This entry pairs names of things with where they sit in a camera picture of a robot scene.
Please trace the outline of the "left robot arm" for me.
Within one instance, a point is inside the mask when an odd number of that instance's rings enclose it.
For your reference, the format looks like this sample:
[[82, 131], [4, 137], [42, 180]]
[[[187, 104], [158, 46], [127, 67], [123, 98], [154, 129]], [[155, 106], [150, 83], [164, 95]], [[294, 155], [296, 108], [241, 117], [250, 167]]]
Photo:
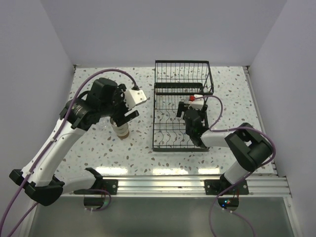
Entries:
[[43, 206], [73, 191], [99, 193], [104, 186], [103, 177], [94, 168], [85, 168], [79, 176], [62, 180], [55, 175], [59, 164], [76, 141], [101, 118], [109, 117], [117, 126], [122, 126], [139, 116], [134, 107], [146, 100], [144, 91], [138, 86], [127, 89], [124, 84], [110, 79], [96, 79], [90, 90], [79, 92], [67, 102], [40, 151], [23, 169], [12, 170], [10, 179]]

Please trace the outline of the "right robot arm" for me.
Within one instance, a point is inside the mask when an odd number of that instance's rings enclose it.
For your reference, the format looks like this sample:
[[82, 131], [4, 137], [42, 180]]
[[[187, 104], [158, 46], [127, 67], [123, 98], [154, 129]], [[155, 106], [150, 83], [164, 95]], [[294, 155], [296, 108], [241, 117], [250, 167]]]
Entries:
[[222, 192], [231, 194], [241, 180], [264, 165], [266, 159], [275, 155], [275, 146], [264, 133], [248, 123], [227, 130], [208, 128], [203, 124], [206, 108], [206, 105], [197, 100], [179, 102], [177, 117], [183, 117], [185, 133], [195, 146], [205, 149], [227, 147], [231, 150], [236, 161], [215, 185], [215, 188], [221, 189]]

